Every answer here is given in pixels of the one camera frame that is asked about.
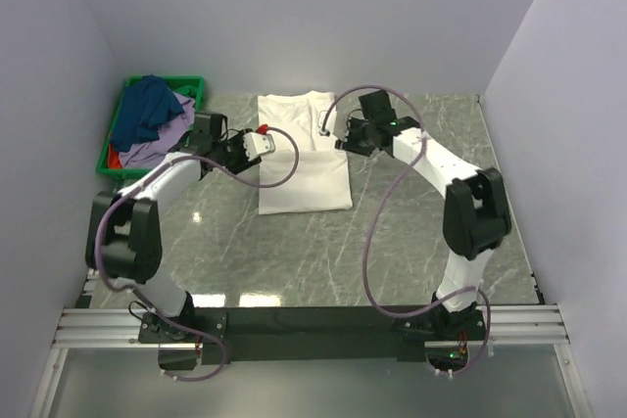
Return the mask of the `green t-shirt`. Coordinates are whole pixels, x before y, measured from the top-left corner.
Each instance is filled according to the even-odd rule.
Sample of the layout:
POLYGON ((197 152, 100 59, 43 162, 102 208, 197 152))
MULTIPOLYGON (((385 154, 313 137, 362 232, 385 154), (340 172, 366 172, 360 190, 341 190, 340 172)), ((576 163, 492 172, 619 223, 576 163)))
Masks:
POLYGON ((193 98, 196 101, 202 99, 203 87, 197 85, 186 84, 174 89, 174 92, 188 98, 193 98))

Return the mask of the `navy blue t-shirt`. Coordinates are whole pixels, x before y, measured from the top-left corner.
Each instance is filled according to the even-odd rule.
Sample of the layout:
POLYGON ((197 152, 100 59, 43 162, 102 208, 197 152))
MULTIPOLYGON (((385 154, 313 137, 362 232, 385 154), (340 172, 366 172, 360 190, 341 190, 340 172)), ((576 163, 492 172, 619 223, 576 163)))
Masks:
POLYGON ((110 143, 115 151, 126 153, 134 144, 156 141, 161 126, 182 113, 182 105, 167 82, 145 75, 124 87, 110 143))

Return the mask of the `aluminium frame rail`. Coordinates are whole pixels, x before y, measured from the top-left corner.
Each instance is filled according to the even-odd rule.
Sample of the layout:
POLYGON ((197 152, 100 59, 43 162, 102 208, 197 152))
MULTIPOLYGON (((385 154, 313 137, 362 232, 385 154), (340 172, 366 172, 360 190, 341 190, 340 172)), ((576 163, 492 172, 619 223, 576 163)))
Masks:
POLYGON ((346 211, 260 216, 253 189, 223 178, 160 203, 161 267, 194 294, 196 328, 213 340, 169 338, 95 290, 62 314, 41 411, 51 417, 218 417, 268 408, 294 417, 588 417, 592 405, 558 308, 541 295, 517 232, 484 274, 486 299, 446 333, 466 338, 473 366, 430 369, 436 337, 419 307, 447 261, 442 201, 411 181, 372 242, 379 192, 359 184, 346 211))

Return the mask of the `orange t-shirt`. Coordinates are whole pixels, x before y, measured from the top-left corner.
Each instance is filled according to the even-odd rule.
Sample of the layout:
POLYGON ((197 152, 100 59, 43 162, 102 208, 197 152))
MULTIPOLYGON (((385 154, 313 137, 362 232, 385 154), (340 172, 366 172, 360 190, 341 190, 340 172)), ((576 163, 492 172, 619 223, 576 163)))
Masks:
POLYGON ((120 160, 120 154, 116 151, 112 145, 108 147, 108 155, 107 155, 107 167, 111 170, 121 170, 123 166, 120 160))

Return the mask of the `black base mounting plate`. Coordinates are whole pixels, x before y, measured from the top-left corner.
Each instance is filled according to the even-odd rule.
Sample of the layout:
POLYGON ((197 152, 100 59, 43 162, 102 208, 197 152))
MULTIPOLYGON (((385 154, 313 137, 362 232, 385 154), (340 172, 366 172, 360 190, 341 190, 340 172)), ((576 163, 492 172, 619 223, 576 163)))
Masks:
POLYGON ((146 328, 143 318, 138 341, 170 346, 159 353, 160 364, 169 371, 193 369, 191 356, 179 349, 183 344, 195 346, 203 365, 223 360, 395 358, 431 360, 440 368, 460 370, 468 344, 484 340, 488 332, 479 308, 467 328, 444 339, 426 334, 422 320, 390 318, 371 306, 200 307, 195 310, 198 333, 180 341, 146 328))

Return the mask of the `lavender t-shirt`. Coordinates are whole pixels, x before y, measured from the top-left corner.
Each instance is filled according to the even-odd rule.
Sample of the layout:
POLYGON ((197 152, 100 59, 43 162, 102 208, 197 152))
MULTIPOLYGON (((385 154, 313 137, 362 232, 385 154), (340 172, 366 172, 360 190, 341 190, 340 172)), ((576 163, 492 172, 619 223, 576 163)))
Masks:
POLYGON ((194 123, 196 101, 179 93, 174 93, 183 113, 163 124, 158 130, 158 139, 151 142, 133 144, 130 150, 119 153, 124 169, 152 169, 177 144, 194 123))

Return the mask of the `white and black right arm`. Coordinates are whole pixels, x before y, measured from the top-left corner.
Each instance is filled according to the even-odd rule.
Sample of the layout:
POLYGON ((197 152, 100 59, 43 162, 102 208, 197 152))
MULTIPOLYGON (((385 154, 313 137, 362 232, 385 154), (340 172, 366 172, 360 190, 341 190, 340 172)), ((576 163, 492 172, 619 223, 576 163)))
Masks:
POLYGON ((449 255, 443 279, 428 306, 389 315, 422 320, 426 334, 438 339, 456 337, 476 318, 485 268, 512 228, 503 176, 496 168, 482 169, 439 144, 418 112, 398 116, 391 104, 396 91, 377 85, 357 90, 362 115, 349 118, 345 131, 336 135, 337 149, 362 156, 382 151, 406 166, 390 191, 415 171, 444 200, 442 232, 449 255))

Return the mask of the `white t-shirt with red print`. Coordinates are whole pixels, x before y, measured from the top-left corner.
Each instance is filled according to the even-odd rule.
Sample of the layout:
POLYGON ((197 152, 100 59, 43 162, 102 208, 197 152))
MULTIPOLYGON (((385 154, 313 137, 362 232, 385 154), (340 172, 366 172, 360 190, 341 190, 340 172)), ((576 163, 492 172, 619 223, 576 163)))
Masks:
POLYGON ((295 170, 286 183, 259 191, 260 215, 353 207, 347 154, 335 148, 335 137, 319 134, 334 99, 331 92, 317 91, 258 98, 259 123, 289 134, 271 134, 276 150, 262 158, 260 182, 275 183, 295 170))

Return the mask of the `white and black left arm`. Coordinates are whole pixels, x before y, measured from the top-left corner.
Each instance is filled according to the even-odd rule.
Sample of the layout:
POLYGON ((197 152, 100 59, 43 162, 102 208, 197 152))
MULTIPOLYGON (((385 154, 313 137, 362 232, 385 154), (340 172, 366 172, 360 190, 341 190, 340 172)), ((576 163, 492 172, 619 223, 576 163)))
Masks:
POLYGON ((198 333, 191 295, 161 268, 160 212, 215 168, 232 174, 275 149, 266 127, 227 131, 221 114, 199 114, 191 129, 141 179, 92 203, 85 260, 113 292, 128 291, 146 308, 146 328, 182 342, 198 333))

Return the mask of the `green plastic crate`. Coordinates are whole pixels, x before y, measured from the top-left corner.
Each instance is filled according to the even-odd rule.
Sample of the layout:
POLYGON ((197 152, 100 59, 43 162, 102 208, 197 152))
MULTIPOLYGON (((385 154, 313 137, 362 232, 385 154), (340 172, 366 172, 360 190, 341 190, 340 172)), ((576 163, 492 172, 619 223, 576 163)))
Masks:
MULTIPOLYGON (((109 125, 108 133, 106 135, 106 139, 103 143, 102 151, 96 163, 96 172, 102 175, 105 175, 113 180, 131 180, 131 179, 139 179, 143 177, 148 169, 121 169, 121 170, 111 170, 107 167, 107 155, 108 155, 108 147, 111 145, 111 137, 113 135, 114 128, 119 120, 119 115, 121 112, 122 101, 126 91, 126 88, 134 85, 142 79, 141 75, 135 75, 129 77, 121 90, 120 97, 118 99, 118 103, 116 105, 116 109, 113 114, 113 118, 111 124, 109 125)), ((164 77, 165 83, 169 86, 169 88, 174 92, 174 89, 186 84, 197 85, 203 87, 203 95, 202 99, 196 101, 195 111, 200 109, 204 99, 206 98, 206 80, 202 76, 198 75, 171 75, 164 77)))

